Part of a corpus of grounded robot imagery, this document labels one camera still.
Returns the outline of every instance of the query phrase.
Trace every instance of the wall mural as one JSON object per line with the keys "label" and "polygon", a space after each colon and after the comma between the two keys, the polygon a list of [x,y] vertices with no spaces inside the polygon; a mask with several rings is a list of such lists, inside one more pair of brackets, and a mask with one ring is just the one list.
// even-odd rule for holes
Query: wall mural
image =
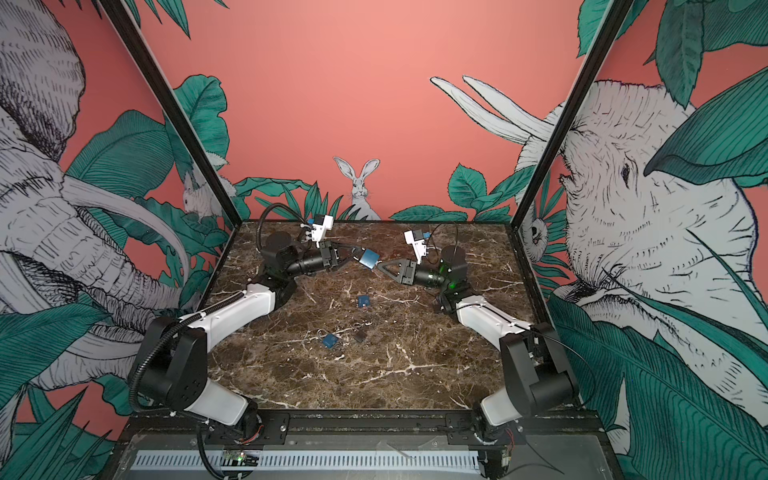
{"label": "wall mural", "polygon": [[[607,3],[582,4],[581,54]],[[649,58],[663,84],[592,86],[560,187],[547,178],[523,226],[561,338],[599,366],[594,378],[571,356],[627,478],[768,478],[768,307],[744,194],[768,179],[768,68],[690,104],[703,52],[768,45],[765,25],[761,0],[668,1]],[[540,120],[465,80],[504,119],[433,79],[486,130],[525,142],[518,169],[535,164],[559,110]]]}
{"label": "wall mural", "polygon": [[[0,0],[0,18],[0,478],[90,478],[109,432],[73,423],[85,390],[60,408],[46,392],[96,382],[129,415],[125,379],[148,323],[197,307],[229,233],[167,121],[125,111],[62,171],[87,69],[41,0]],[[177,93],[211,125],[218,160],[228,137],[216,86],[201,75]],[[152,196],[174,167],[190,185],[184,210]],[[129,242],[161,251],[170,275],[142,273]],[[17,422],[22,402],[34,422]]]}

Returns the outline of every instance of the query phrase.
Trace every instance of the robotic arm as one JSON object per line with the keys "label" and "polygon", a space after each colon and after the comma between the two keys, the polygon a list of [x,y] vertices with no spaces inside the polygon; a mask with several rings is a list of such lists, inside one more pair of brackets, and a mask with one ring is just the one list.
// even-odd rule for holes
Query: robotic arm
{"label": "robotic arm", "polygon": [[[473,292],[461,247],[443,248],[438,265],[430,268],[421,264],[421,255],[426,251],[417,244],[424,234],[412,230],[405,237],[418,260],[391,260],[379,263],[377,268],[403,285],[439,288],[435,309],[482,335],[502,356],[505,387],[480,403],[487,424],[484,437],[493,438],[495,427],[543,412],[578,394],[571,364],[551,325],[516,319]],[[535,366],[534,356],[545,360]]]}
{"label": "robotic arm", "polygon": [[141,393],[168,407],[171,415],[182,412],[207,423],[214,420],[236,442],[257,439],[263,426],[257,404],[209,379],[207,354],[240,327],[284,305],[296,291],[296,276],[338,270],[363,251],[375,255],[356,245],[324,240],[332,226],[330,216],[302,224],[315,248],[287,232],[273,233],[260,251],[264,263],[253,283],[199,312],[152,322],[128,376],[131,407],[147,410],[138,403]]}

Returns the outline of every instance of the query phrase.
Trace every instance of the blue square object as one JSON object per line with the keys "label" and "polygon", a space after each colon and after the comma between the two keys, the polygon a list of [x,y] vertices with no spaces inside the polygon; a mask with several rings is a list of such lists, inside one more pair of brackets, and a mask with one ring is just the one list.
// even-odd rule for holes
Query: blue square object
{"label": "blue square object", "polygon": [[336,342],[339,341],[339,337],[336,335],[333,335],[332,333],[329,333],[328,335],[323,337],[323,345],[325,345],[327,348],[332,349],[334,345],[336,345]]}
{"label": "blue square object", "polygon": [[375,267],[376,263],[378,262],[379,254],[373,250],[366,250],[365,253],[362,254],[362,257],[360,257],[360,263],[367,266],[371,270],[373,270],[373,267]]}

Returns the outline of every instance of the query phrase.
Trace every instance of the marble surface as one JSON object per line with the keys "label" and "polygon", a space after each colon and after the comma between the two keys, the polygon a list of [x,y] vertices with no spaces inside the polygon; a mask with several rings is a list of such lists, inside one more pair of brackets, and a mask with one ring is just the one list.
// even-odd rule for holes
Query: marble surface
{"label": "marble surface", "polygon": [[[206,305],[238,291],[260,264],[256,223],[245,223]],[[413,258],[402,232],[434,226],[338,223],[329,238],[360,244],[381,260]],[[295,223],[269,222],[295,235]],[[438,247],[452,245],[455,227],[438,229]],[[502,225],[460,224],[469,279],[507,313],[534,321],[530,301]],[[430,259],[436,260],[436,253]],[[498,350],[451,317],[434,313],[432,290],[403,286],[352,261],[336,273],[297,279],[283,308],[227,337],[209,355],[209,376],[268,409],[456,409],[472,407],[503,386]],[[371,306],[357,307],[367,294]],[[353,337],[363,329],[366,339]],[[319,337],[340,341],[327,349]]]}

